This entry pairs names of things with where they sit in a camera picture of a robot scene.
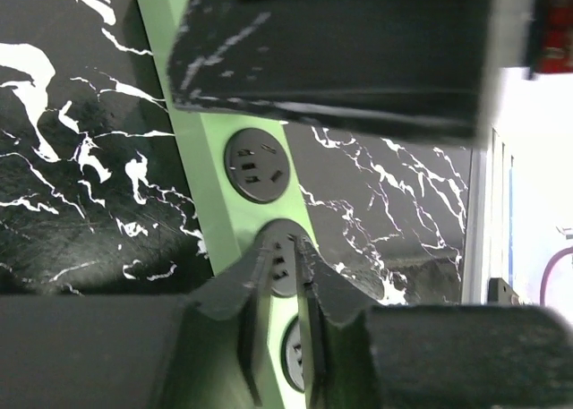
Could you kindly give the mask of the green power strip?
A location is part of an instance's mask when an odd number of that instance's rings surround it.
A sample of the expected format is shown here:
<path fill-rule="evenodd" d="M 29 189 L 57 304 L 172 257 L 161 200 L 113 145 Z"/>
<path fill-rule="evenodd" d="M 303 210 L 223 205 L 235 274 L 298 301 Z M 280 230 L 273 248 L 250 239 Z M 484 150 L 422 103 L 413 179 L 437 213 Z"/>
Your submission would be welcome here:
<path fill-rule="evenodd" d="M 187 0 L 137 0 L 170 122 L 191 190 L 212 269 L 221 272 L 236 260 L 267 224 L 279 226 L 280 241 L 273 260 L 269 337 L 265 350 L 270 387 L 266 408 L 305 406 L 302 369 L 293 345 L 298 337 L 294 246 L 290 230 L 312 231 L 311 220 L 292 166 L 281 197 L 269 204 L 247 200 L 231 184 L 224 168 L 228 141 L 240 131 L 262 130 L 281 147 L 287 137 L 280 123 L 237 115 L 187 114 L 172 103 L 167 59 Z"/>

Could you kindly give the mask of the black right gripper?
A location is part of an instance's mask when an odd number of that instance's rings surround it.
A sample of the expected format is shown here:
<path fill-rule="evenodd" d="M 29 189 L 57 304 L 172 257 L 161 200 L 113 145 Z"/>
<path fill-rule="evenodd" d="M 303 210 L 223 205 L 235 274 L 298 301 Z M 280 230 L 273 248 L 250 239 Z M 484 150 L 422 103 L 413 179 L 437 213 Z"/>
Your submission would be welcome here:
<path fill-rule="evenodd" d="M 526 77 L 572 73 L 572 0 L 535 0 L 526 45 Z"/>

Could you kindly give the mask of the aluminium frame rail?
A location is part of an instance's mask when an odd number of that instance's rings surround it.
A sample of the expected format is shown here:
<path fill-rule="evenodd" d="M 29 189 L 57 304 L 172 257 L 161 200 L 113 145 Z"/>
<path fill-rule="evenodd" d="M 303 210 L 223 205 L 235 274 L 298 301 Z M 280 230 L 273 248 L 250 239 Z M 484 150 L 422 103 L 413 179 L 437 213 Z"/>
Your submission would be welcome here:
<path fill-rule="evenodd" d="M 461 302 L 484 303 L 489 281 L 511 281 L 511 171 L 513 156 L 490 130 L 472 151 Z"/>

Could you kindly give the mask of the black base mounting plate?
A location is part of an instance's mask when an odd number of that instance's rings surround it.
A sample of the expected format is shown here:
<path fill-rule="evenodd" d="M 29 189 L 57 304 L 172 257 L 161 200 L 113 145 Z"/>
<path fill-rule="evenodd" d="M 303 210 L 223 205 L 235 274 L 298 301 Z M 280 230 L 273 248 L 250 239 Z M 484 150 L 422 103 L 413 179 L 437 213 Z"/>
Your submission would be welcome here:
<path fill-rule="evenodd" d="M 489 279 L 486 302 L 500 305 L 520 305 L 522 303 L 510 284 L 500 277 Z"/>

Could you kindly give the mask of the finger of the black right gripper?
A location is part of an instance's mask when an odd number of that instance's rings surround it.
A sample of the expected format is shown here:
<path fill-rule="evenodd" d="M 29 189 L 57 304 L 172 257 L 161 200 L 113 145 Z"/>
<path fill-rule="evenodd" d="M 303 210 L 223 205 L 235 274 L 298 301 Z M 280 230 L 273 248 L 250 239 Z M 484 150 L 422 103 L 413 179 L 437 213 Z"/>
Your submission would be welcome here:
<path fill-rule="evenodd" d="M 188 0 L 174 104 L 393 139 L 483 141 L 534 0 Z"/>

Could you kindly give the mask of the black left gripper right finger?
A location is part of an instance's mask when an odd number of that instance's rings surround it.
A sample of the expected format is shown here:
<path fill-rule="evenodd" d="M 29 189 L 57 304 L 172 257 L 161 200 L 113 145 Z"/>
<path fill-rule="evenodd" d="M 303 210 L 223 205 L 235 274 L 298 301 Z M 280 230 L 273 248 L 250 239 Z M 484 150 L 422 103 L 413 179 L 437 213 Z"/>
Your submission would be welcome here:
<path fill-rule="evenodd" d="M 295 239 L 308 408 L 380 408 L 365 313 L 374 300 L 339 275 L 310 239 Z"/>

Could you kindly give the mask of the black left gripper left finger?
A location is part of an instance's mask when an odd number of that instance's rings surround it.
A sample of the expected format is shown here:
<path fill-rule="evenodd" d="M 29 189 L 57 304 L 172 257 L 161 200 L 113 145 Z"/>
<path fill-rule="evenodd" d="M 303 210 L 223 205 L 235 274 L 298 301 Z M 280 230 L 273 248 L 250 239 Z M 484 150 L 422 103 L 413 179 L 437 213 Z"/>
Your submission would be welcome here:
<path fill-rule="evenodd" d="M 182 298 L 156 408 L 271 408 L 268 351 L 273 242 L 259 235 L 243 257 Z"/>

